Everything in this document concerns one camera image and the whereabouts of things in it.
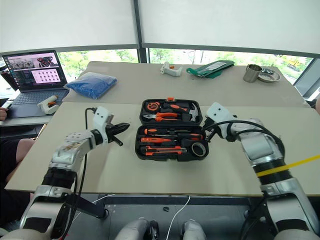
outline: green folder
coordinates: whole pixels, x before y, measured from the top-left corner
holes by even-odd
[[[222,73],[222,70],[230,68],[235,64],[234,61],[229,60],[219,60],[211,62],[207,65],[203,65],[201,67],[198,67],[196,69],[193,69],[191,67],[186,69],[186,72],[188,74],[193,74],[202,78],[210,78],[213,79],[217,76],[219,76]]]

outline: laptop screen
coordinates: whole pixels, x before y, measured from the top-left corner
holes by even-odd
[[[61,88],[67,81],[56,51],[3,55],[20,91]]]

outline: white roller blind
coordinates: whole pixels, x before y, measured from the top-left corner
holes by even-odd
[[[0,52],[137,44],[131,0],[0,2]]]
[[[320,54],[320,0],[139,0],[139,10],[143,42],[149,46]]]

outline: orange-handled pliers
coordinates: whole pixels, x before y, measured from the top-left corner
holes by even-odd
[[[181,121],[177,119],[178,114],[175,112],[157,112],[156,114],[143,115],[146,119],[155,119],[156,122],[161,121]]]

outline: black toolbox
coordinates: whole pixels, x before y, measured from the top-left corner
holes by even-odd
[[[142,160],[178,162],[203,160],[209,153],[203,117],[194,100],[147,99],[143,101],[135,153]]]

